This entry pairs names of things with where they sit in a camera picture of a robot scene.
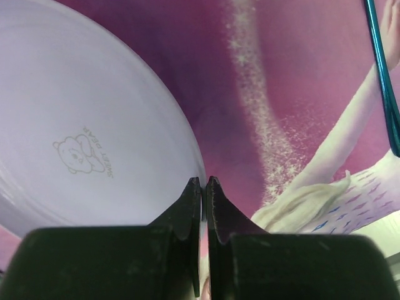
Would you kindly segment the blue metal spoon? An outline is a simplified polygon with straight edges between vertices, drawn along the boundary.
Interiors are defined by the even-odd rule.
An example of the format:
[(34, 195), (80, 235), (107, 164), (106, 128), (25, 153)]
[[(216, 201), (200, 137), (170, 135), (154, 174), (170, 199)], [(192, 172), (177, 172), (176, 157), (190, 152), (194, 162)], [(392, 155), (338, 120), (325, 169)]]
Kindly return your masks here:
[(364, 0), (363, 3), (377, 65), (389, 145), (392, 153), (399, 157), (399, 109), (384, 56), (376, 8), (373, 0)]

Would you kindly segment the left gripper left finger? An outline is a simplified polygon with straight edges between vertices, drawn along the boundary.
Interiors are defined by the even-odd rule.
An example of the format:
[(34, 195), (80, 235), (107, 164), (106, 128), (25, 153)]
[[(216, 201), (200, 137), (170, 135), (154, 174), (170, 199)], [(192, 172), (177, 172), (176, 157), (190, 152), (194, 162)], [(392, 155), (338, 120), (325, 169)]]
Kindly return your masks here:
[(195, 299), (201, 185), (146, 226), (30, 232), (1, 279), (2, 299)]

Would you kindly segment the purple Frozen placemat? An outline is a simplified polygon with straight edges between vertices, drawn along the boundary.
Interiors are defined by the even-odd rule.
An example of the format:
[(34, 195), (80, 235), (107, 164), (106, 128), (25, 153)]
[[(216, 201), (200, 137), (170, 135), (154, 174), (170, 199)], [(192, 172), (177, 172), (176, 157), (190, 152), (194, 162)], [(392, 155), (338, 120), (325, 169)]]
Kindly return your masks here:
[[(357, 235), (399, 211), (363, 1), (55, 1), (135, 52), (185, 115), (204, 164), (199, 296), (209, 282), (206, 186), (268, 234)], [(399, 104), (399, 2), (374, 1)]]

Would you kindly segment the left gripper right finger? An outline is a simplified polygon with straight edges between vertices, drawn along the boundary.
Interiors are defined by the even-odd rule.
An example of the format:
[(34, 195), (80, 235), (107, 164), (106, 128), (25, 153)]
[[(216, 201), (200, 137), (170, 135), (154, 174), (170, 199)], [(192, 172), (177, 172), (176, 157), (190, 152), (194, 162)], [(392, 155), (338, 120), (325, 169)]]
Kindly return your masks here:
[(268, 234), (206, 186), (213, 299), (398, 299), (379, 248), (357, 235)]

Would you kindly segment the lilac plastic plate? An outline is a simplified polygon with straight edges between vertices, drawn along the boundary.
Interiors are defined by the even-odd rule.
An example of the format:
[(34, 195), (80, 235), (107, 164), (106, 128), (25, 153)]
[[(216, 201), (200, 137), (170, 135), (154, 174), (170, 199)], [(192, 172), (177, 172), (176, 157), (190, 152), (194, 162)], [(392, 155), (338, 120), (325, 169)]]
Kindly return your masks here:
[(1, 2), (1, 224), (149, 224), (206, 182), (193, 131), (154, 71), (55, 1)]

